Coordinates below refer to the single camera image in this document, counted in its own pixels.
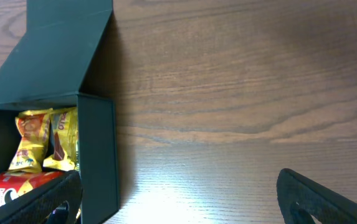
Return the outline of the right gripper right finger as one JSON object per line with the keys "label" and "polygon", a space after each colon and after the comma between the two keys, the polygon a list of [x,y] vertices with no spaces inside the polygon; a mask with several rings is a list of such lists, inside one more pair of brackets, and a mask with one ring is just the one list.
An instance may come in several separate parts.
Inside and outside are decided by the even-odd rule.
{"label": "right gripper right finger", "polygon": [[278,175],[277,200],[285,223],[357,223],[357,203],[288,168]]}

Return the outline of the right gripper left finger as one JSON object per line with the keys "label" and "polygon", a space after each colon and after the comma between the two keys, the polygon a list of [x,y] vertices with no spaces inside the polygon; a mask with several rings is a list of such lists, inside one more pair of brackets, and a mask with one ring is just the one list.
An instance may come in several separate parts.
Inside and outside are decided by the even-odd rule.
{"label": "right gripper left finger", "polygon": [[71,170],[0,207],[0,223],[75,223],[82,202],[79,172]]}

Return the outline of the yellow Apollo cake packet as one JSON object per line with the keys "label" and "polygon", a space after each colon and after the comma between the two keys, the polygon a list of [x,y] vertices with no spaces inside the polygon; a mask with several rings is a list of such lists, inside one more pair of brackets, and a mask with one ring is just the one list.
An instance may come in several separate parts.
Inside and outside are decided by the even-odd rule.
{"label": "yellow Apollo cake packet", "polygon": [[79,170],[79,126],[77,107],[53,110],[50,114],[54,152],[43,167],[62,171]]}

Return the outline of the red Pringles can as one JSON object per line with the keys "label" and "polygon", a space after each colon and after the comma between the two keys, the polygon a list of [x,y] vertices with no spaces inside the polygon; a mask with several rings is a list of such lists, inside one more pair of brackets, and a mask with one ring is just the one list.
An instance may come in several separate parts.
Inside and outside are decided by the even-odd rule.
{"label": "red Pringles can", "polygon": [[0,174],[0,207],[33,189],[60,177],[64,172],[3,172]]}

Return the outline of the yellow peanut butter packet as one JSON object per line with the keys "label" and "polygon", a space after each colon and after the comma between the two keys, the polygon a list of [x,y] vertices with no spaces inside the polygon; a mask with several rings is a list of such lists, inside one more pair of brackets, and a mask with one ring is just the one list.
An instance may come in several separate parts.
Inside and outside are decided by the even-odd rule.
{"label": "yellow peanut butter packet", "polygon": [[15,117],[21,141],[8,171],[38,173],[48,150],[52,109],[27,110]]}

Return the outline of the dark green gift box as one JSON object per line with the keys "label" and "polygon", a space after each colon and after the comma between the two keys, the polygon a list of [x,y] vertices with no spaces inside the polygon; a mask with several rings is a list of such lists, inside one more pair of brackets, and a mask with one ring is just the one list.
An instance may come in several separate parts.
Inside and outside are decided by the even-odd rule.
{"label": "dark green gift box", "polygon": [[111,0],[28,1],[26,33],[0,68],[0,173],[19,145],[19,112],[78,108],[83,223],[120,208],[115,107],[82,89],[112,12]]}

